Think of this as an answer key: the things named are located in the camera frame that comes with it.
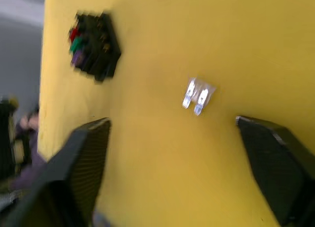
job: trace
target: purple fuse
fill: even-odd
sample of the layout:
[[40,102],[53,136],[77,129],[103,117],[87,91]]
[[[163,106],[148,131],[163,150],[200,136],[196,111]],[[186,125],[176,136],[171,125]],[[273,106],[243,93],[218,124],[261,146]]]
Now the purple fuse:
[[73,55],[73,58],[71,60],[71,65],[74,65],[75,67],[79,67],[82,64],[84,58],[85,58],[85,54],[83,53],[83,51],[77,50]]

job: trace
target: black object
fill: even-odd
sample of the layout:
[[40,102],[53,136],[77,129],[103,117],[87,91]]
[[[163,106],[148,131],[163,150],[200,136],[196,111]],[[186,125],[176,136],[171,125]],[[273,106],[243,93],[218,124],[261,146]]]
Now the black object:
[[[113,77],[121,51],[109,13],[99,16],[77,14],[76,18],[78,24],[69,33],[72,64],[94,75],[96,81]],[[79,44],[75,41],[76,37],[82,39]]]
[[105,118],[75,129],[4,226],[89,226],[103,176],[110,127]]
[[[0,182],[16,175],[20,169],[32,162],[27,134],[15,136],[13,114],[17,107],[9,99],[0,101]],[[20,144],[24,158],[15,159],[14,147]]]
[[285,127],[239,116],[252,173],[282,226],[315,227],[315,157]]

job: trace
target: gray wall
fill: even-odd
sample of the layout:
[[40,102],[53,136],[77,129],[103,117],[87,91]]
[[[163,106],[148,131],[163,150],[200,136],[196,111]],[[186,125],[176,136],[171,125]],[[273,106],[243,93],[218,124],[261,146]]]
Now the gray wall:
[[17,96],[17,119],[38,103],[41,38],[41,26],[0,16],[0,96]]

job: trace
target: yellow wall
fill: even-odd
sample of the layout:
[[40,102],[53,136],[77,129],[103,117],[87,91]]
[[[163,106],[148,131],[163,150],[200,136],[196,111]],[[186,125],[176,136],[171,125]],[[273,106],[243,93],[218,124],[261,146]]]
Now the yellow wall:
[[[111,9],[122,57],[102,85],[70,68],[77,10]],[[314,0],[46,0],[39,148],[113,121],[98,207],[122,227],[277,227],[234,124],[290,128],[315,152]],[[196,117],[189,77],[218,87]]]

